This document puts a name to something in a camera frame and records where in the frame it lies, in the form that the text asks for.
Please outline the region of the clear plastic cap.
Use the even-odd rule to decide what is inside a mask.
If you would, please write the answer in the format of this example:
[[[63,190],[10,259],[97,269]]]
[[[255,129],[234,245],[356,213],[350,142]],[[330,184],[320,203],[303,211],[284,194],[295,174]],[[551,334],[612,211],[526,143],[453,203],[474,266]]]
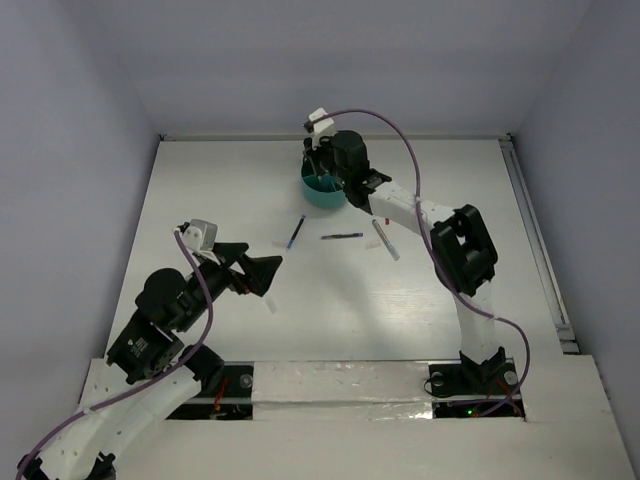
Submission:
[[[271,314],[275,314],[278,311],[277,304],[271,297],[266,297],[264,303]]]

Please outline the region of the purple dark gel pen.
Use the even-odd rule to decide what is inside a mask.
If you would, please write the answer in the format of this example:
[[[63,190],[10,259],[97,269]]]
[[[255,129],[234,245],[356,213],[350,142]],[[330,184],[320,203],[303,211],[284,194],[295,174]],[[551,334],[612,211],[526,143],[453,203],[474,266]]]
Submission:
[[[352,232],[352,233],[322,235],[320,239],[321,240],[343,240],[343,239],[362,238],[363,236],[364,236],[363,232]]]

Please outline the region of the white marker pen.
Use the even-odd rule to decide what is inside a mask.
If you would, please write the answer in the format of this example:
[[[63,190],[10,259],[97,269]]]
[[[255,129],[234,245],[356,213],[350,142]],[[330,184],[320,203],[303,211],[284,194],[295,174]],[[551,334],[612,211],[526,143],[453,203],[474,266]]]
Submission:
[[[400,255],[399,255],[398,251],[396,250],[396,248],[394,247],[394,245],[389,240],[388,236],[386,235],[386,233],[383,230],[383,228],[380,225],[380,223],[376,219],[373,219],[372,220],[372,226],[373,226],[374,230],[376,231],[376,233],[378,234],[382,244],[385,246],[385,248],[387,249],[388,253],[391,255],[392,259],[394,261],[398,261],[400,259]]]

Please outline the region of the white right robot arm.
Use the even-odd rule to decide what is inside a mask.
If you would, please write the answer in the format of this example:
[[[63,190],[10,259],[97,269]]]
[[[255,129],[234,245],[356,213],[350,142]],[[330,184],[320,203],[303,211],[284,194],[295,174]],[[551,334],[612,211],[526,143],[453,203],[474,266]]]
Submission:
[[[435,258],[440,282],[455,298],[461,331],[460,379],[482,392],[505,362],[496,340],[491,280],[497,251],[479,210],[422,200],[391,177],[370,167],[362,137],[350,130],[311,133],[304,140],[304,163],[316,174],[329,174],[354,207],[384,217],[419,235]]]

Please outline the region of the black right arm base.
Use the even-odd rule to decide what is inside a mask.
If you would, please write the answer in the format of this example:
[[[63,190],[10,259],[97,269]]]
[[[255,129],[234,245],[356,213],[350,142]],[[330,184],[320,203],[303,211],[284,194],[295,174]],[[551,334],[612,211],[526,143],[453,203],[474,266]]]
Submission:
[[[503,347],[475,363],[459,352],[458,361],[431,364],[423,390],[436,418],[526,418],[522,378]]]

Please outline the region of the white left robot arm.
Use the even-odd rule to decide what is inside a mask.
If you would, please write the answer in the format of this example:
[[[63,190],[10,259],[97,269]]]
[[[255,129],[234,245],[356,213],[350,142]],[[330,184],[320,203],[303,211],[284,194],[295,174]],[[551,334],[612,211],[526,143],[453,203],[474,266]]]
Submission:
[[[283,259],[251,258],[245,243],[216,243],[205,252],[182,246],[193,271],[154,271],[135,299],[136,309],[99,360],[82,405],[45,435],[17,465],[19,479],[113,479],[124,450],[186,400],[215,392],[224,360],[203,339],[185,345],[180,333],[206,320],[225,291],[263,297]]]

